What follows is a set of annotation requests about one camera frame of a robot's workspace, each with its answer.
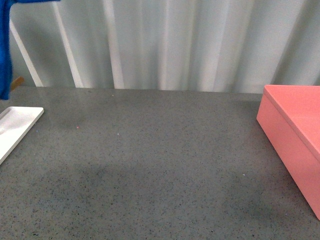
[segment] box lid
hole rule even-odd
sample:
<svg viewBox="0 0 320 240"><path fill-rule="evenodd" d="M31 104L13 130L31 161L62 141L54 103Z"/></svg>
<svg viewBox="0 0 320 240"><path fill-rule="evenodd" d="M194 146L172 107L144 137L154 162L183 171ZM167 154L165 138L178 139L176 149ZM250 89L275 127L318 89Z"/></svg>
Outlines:
<svg viewBox="0 0 320 240"><path fill-rule="evenodd" d="M263 93L320 162L320 86L266 85Z"/></svg>

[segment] white curtain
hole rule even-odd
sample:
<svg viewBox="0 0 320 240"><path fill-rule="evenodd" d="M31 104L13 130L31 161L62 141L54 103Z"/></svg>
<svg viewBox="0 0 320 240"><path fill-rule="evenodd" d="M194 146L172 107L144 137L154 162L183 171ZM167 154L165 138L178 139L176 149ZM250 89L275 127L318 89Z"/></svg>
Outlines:
<svg viewBox="0 0 320 240"><path fill-rule="evenodd" d="M14 77L29 86L261 93L320 84L317 0L15 4Z"/></svg>

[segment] blue cloth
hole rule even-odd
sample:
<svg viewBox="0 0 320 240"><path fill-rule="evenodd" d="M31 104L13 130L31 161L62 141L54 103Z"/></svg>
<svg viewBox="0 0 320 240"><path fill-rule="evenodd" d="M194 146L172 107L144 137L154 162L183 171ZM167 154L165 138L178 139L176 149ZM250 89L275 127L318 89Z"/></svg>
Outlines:
<svg viewBox="0 0 320 240"><path fill-rule="evenodd" d="M12 82L12 63L9 48L10 8L15 3L38 3L50 0L0 0L0 99L8 100Z"/></svg>

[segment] speckled table surface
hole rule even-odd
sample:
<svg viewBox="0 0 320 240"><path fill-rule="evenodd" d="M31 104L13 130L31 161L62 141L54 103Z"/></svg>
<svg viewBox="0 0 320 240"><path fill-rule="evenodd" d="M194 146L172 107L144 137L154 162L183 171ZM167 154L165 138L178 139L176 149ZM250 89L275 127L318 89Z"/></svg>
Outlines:
<svg viewBox="0 0 320 240"><path fill-rule="evenodd" d="M19 87L0 111L45 113L0 165L0 239L320 239L260 100Z"/></svg>

